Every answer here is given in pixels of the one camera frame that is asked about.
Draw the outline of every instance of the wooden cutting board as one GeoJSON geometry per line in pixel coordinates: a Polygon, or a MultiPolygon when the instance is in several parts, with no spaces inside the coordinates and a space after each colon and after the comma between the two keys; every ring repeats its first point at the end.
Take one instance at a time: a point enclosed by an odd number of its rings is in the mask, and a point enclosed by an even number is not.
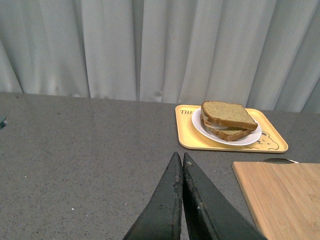
{"type": "Polygon", "coordinates": [[[269,240],[320,240],[320,164],[234,162],[232,168],[269,240]]]}

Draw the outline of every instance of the white curtain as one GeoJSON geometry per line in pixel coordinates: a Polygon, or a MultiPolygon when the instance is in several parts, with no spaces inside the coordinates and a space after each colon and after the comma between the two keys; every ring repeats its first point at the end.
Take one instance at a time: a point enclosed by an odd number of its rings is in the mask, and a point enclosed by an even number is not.
{"type": "Polygon", "coordinates": [[[320,113],[320,0],[0,0],[0,92],[320,113]]]}

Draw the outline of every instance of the gray countertop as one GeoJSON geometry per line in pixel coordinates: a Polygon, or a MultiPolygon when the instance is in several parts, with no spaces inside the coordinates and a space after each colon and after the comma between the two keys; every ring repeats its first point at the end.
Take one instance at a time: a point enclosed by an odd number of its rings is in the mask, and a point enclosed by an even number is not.
{"type": "Polygon", "coordinates": [[[122,239],[174,152],[187,152],[251,223],[234,161],[320,162],[319,114],[262,111],[285,153],[222,152],[182,147],[176,106],[0,93],[0,239],[122,239]]]}

